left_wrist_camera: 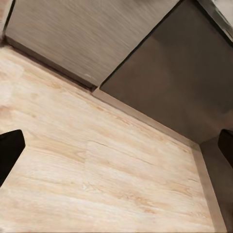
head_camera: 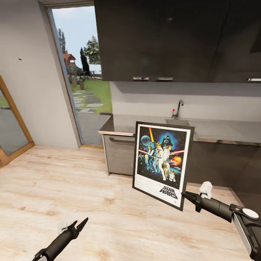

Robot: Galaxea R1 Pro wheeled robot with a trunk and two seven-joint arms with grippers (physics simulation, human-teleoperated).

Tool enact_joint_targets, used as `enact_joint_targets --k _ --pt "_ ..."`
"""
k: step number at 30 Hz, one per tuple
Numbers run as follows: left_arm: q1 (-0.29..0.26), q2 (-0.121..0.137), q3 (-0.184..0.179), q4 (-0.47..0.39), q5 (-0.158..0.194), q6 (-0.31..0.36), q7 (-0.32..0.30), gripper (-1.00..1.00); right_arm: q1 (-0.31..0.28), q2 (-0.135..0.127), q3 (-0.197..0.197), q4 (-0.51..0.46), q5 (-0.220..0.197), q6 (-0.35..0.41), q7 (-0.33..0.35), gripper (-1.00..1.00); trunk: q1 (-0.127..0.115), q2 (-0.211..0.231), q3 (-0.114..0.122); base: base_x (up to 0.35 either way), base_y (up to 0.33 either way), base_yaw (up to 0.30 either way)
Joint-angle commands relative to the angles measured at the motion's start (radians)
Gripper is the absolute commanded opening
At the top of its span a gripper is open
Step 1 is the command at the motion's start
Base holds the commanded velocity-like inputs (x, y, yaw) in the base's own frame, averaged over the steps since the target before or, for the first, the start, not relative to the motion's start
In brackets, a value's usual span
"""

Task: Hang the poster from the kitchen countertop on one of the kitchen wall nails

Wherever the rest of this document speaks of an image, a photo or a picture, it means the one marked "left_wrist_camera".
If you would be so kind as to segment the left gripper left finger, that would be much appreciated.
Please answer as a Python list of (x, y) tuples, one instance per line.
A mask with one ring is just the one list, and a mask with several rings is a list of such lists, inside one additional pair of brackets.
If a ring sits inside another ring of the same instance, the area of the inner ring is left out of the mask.
[(0, 134), (0, 187), (25, 149), (21, 129)]

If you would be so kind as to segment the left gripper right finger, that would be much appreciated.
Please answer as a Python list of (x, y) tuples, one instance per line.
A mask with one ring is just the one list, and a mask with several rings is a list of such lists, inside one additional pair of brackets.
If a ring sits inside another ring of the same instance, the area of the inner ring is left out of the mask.
[(217, 145), (233, 168), (233, 130), (222, 129)]

